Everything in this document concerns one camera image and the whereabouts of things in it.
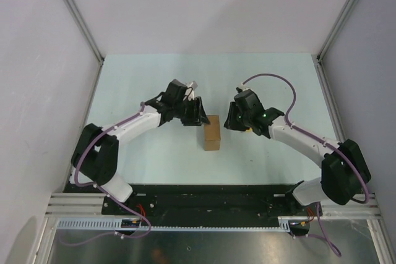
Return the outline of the brown cardboard express box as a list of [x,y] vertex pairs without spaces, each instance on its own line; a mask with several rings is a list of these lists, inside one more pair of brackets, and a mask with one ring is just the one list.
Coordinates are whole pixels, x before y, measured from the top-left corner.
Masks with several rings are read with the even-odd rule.
[[219,115],[209,115],[210,124],[204,125],[204,150],[218,151],[221,143],[220,117]]

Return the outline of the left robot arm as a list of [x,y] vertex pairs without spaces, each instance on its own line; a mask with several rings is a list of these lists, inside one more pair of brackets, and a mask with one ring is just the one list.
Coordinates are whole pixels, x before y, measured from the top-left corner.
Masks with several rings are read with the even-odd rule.
[[86,125],[71,158],[74,184],[96,187],[116,199],[114,205],[121,213],[132,213],[137,206],[134,190],[117,173],[120,146],[173,119],[184,126],[209,124],[202,98],[194,94],[196,88],[195,81],[174,79],[165,91],[142,102],[136,114],[112,125]]

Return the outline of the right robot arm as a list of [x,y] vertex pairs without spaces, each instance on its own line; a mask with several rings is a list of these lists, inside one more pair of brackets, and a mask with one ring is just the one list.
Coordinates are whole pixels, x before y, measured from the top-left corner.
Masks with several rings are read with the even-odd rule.
[[319,137],[288,123],[280,110],[265,109],[250,88],[237,89],[224,126],[233,131],[251,130],[258,136],[284,143],[321,169],[320,177],[301,181],[287,192],[285,207],[292,215],[300,215],[308,205],[327,199],[346,205],[361,190],[366,190],[371,180],[371,173],[356,142]]

